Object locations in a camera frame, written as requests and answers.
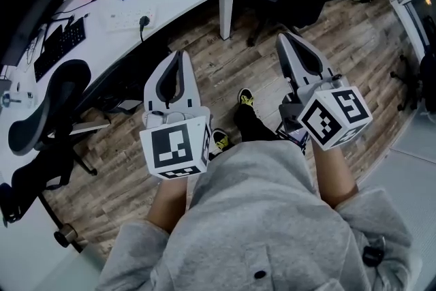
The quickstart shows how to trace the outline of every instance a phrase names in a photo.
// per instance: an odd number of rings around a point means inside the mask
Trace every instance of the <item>desk leg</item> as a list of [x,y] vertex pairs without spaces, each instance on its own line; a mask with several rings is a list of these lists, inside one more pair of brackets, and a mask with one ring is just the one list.
[[230,25],[232,24],[233,0],[219,0],[219,26],[223,40],[230,37]]

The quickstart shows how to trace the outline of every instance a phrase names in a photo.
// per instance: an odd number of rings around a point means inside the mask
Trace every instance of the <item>gray shirt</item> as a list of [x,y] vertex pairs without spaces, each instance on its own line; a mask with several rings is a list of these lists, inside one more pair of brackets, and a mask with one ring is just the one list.
[[[369,268],[363,249],[381,236],[384,259]],[[209,164],[171,235],[123,225],[96,290],[406,290],[419,269],[384,190],[333,210],[295,144],[256,141]]]

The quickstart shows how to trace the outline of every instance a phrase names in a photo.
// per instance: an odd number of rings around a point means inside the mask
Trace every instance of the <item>black pants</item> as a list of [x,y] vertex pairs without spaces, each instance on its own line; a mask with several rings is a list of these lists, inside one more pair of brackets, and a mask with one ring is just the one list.
[[[239,106],[234,114],[233,121],[239,129],[243,142],[278,140],[277,135],[268,129],[256,116],[254,109],[246,104]],[[223,148],[223,151],[227,151],[233,146],[231,144]]]

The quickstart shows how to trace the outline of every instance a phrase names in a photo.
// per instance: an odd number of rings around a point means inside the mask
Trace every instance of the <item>black keyboard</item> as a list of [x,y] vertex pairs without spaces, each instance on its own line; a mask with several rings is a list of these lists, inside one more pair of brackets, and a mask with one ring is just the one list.
[[51,67],[59,62],[69,51],[86,39],[84,34],[84,18],[65,28],[58,27],[44,42],[44,52],[35,61],[35,78],[38,82]]

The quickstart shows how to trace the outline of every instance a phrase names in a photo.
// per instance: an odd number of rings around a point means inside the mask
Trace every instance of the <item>gray sleeve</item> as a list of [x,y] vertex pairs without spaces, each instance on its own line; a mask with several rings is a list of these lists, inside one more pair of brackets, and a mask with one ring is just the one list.
[[124,224],[95,291],[130,291],[148,288],[169,234],[150,222]]
[[373,290],[411,290],[420,272],[421,260],[412,247],[412,237],[383,189],[363,189],[341,203],[336,211],[351,227],[360,253],[384,236],[383,261],[367,268]]

